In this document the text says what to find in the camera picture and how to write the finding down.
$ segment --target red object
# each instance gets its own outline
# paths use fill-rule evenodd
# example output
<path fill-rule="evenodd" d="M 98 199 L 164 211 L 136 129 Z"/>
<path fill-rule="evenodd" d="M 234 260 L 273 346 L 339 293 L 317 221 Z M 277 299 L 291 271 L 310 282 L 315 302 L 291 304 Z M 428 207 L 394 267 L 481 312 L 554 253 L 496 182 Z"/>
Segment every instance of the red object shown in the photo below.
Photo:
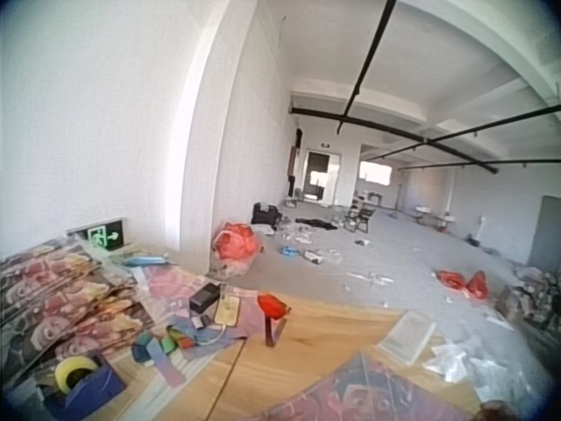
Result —
<path fill-rule="evenodd" d="M 465 286 L 471 296 L 479 300 L 485 300 L 489 295 L 485 272 L 479 271 Z"/>
<path fill-rule="evenodd" d="M 215 248 L 221 260 L 242 260 L 256 254 L 260 244 L 248 225 L 226 223 L 215 240 Z"/>
<path fill-rule="evenodd" d="M 458 272 L 449 272 L 447 270 L 441 270 L 437 272 L 438 280 L 443 283 L 446 287 L 462 290 L 465 288 L 465 278 L 462 274 Z"/>
<path fill-rule="evenodd" d="M 276 296 L 267 293 L 259 293 L 257 296 L 257 303 L 268 318 L 279 320 L 287 315 L 288 306 Z"/>

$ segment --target yellow tape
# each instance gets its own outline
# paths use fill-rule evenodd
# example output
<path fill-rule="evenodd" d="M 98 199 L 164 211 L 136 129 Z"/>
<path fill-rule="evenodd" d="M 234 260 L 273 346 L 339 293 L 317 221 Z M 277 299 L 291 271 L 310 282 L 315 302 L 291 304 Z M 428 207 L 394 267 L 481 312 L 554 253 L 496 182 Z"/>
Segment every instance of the yellow tape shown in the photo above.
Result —
<path fill-rule="evenodd" d="M 62 360 L 54 370 L 54 379 L 62 393 L 70 393 L 71 388 L 68 386 L 68 377 L 76 370 L 96 371 L 97 364 L 87 357 L 75 356 Z"/>

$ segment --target table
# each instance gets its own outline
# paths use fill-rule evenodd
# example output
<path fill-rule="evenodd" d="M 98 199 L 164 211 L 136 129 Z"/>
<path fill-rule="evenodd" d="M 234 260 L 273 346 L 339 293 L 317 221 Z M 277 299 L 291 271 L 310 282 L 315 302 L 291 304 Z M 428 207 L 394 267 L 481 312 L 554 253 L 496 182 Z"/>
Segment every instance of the table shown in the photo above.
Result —
<path fill-rule="evenodd" d="M 359 350 L 445 401 L 471 413 L 479 409 L 469 382 L 450 385 L 423 368 L 422 362 L 432 356 L 430 347 L 442 343 L 442 338 L 433 336 L 411 367 L 398 365 L 373 346 L 401 311 L 276 296 L 292 307 L 277 346 L 268 348 L 265 338 L 252 337 L 224 349 L 156 419 L 222 421 L 255 414 L 306 389 Z M 114 367 L 128 383 L 127 390 L 91 419 L 120 419 L 156 375 L 153 369 L 139 368 L 130 357 Z"/>

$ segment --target black bag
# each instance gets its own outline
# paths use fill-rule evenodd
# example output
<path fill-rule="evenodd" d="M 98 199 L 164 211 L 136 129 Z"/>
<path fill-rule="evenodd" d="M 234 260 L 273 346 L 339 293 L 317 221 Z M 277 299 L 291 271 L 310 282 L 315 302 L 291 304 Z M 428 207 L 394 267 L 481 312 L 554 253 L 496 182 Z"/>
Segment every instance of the black bag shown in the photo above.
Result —
<path fill-rule="evenodd" d="M 253 205 L 253 218 L 252 224 L 266 224 L 271 225 L 274 230 L 277 229 L 277 224 L 281 221 L 282 214 L 276 206 L 268 205 L 268 210 L 261 210 L 261 203 Z"/>

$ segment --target blue tape dispenser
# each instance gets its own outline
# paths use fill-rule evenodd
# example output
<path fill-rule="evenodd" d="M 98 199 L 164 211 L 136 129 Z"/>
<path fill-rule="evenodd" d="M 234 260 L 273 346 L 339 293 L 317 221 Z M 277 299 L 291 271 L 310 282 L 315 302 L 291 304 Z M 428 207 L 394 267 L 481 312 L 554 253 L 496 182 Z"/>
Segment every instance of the blue tape dispenser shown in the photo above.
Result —
<path fill-rule="evenodd" d="M 101 354 L 66 358 L 54 377 L 59 390 L 45 396 L 43 404 L 60 421 L 84 419 L 126 387 Z"/>

